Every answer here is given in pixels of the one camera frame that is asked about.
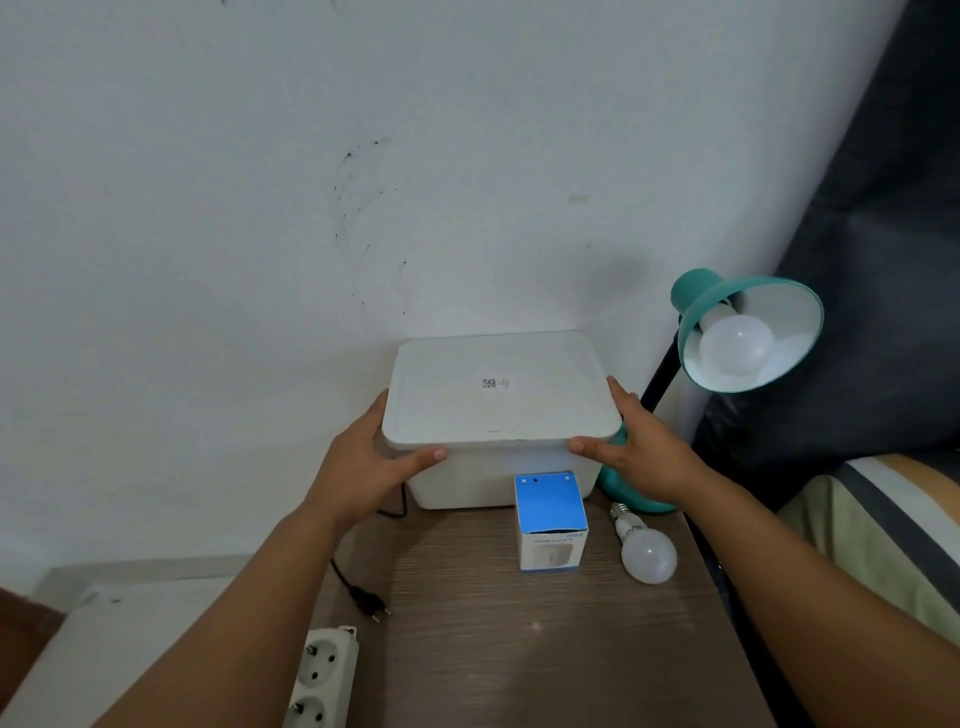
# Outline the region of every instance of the light bulb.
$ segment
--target light bulb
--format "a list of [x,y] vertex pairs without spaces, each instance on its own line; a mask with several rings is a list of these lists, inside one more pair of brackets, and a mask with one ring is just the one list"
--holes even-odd
[[756,375],[774,349],[770,327],[756,316],[735,313],[725,303],[714,306],[700,320],[700,328],[701,358],[726,375]]
[[623,503],[610,510],[616,535],[623,542],[620,561],[634,579],[644,584],[662,584],[677,570],[677,549],[666,534],[647,528],[640,516]]

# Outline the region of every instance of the person's left hand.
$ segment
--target person's left hand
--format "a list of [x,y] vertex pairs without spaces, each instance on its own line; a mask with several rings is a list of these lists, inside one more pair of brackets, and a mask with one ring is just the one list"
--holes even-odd
[[400,483],[446,459],[446,449],[430,447],[391,459],[374,439],[383,424],[387,390],[366,414],[333,438],[303,504],[333,519],[339,535],[373,514]]

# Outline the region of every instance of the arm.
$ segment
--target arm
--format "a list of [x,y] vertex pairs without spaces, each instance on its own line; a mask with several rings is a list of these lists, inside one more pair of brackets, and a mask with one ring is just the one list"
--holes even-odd
[[704,532],[810,716],[823,726],[954,726],[960,649],[858,584],[708,468],[615,379],[628,442],[570,441]]
[[223,594],[94,728],[277,728],[326,565],[341,537],[404,480],[443,460],[397,460],[373,446],[387,393],[338,435],[303,504],[284,518]]

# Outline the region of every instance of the blue and white box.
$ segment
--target blue and white box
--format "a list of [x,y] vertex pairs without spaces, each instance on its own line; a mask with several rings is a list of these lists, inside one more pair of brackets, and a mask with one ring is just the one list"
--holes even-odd
[[587,542],[587,513],[576,476],[534,473],[514,478],[521,571],[576,569]]

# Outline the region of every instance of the power strip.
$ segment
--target power strip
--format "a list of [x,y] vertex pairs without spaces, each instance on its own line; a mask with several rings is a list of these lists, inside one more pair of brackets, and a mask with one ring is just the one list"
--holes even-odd
[[344,728],[359,651],[356,627],[312,629],[306,633],[300,671],[283,728]]

